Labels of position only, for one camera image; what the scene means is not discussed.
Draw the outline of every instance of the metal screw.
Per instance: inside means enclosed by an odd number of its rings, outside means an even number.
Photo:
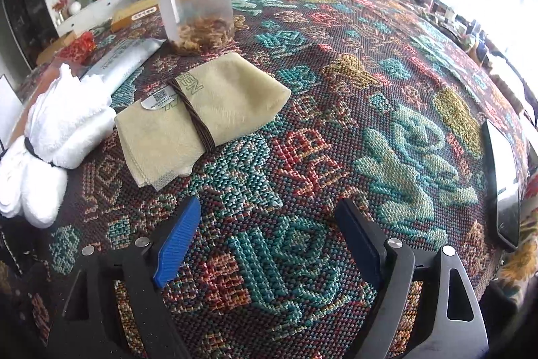
[[[445,245],[443,247],[443,253],[445,253],[447,256],[455,256],[456,250],[454,249],[453,246]]]
[[[404,243],[400,241],[397,237],[391,237],[388,240],[388,245],[392,248],[402,248],[402,245],[404,245]]]
[[[90,254],[93,254],[94,251],[95,251],[95,248],[93,247],[93,245],[86,245],[82,249],[82,255],[83,256],[89,256]]]
[[[147,246],[150,243],[150,238],[146,236],[139,237],[135,242],[134,245],[139,246],[140,248]]]

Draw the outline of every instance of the white ball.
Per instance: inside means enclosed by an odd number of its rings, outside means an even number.
[[[71,4],[69,6],[69,14],[73,15],[73,14],[76,14],[80,11],[80,9],[82,8],[82,6],[80,5],[80,2],[78,1],[75,1],[73,4]]]

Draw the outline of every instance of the qr code label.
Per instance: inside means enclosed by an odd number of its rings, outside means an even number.
[[[158,110],[176,99],[177,93],[170,86],[157,90],[151,96],[142,101],[142,107],[147,110]]]

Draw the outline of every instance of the beige microfiber cloth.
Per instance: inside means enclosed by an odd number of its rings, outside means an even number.
[[[254,132],[281,110],[290,90],[239,54],[230,53],[176,77],[215,145]],[[141,100],[116,116],[125,161],[138,187],[157,191],[190,175],[204,147],[182,101],[157,110]]]

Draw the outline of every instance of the woven patterned blanket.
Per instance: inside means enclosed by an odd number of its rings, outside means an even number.
[[[50,281],[32,304],[43,338],[83,246],[128,245],[188,194],[200,198],[202,220],[162,297],[193,357],[343,355],[376,291],[333,221],[341,198],[414,248],[453,245],[479,296],[489,282],[499,260],[484,237],[481,123],[490,118],[508,137],[522,186],[527,154],[517,115],[486,73],[390,0],[233,0],[233,7],[235,41],[220,54],[240,53],[289,87],[290,100],[273,122],[205,154],[190,177],[158,193],[136,186],[116,134],[70,172],[58,219],[41,236]],[[125,37],[165,38],[158,13],[116,34],[93,32],[98,48],[88,63]],[[218,55],[178,57],[164,45],[113,106],[119,112]],[[131,347],[143,355],[125,289],[116,286]],[[419,290],[393,353],[405,344]]]

